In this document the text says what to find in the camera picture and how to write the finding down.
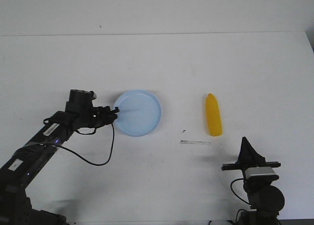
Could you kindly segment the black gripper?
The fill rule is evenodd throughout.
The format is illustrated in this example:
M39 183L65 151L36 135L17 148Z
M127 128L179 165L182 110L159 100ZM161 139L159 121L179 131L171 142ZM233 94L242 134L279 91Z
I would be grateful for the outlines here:
M118 107L94 107L90 91L71 89L65 112L70 115L67 122L72 133L80 128L101 128L112 124L118 117Z
M245 164L247 161L250 161L254 164ZM261 156L257 151L252 147L250 142L246 137L242 137L240 153L237 159L237 163L223 164L221 167L222 171L229 170L240 170L244 171L248 168L255 167L271 167L279 168L281 163L275 162L266 162L265 157Z

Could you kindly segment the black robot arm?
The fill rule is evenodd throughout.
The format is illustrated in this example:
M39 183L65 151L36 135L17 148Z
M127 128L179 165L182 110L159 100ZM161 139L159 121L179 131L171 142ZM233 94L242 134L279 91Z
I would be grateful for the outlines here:
M281 166L281 163L268 162L265 157L257 153L246 137L242 137L240 152L237 161L232 164L223 164L221 169L240 170L242 177L230 183L230 189L235 195L233 184L243 181L243 189L248 200L236 196L250 207L250 211L239 209L233 225L280 225L279 212L285 205L283 193L272 182L279 179L273 170Z
M67 224L65 216L33 209L26 188L74 132L81 128L97 130L112 125L117 119L118 108L94 107L92 101L95 99L93 91L72 89L65 110L44 119L44 127L1 167L2 225Z

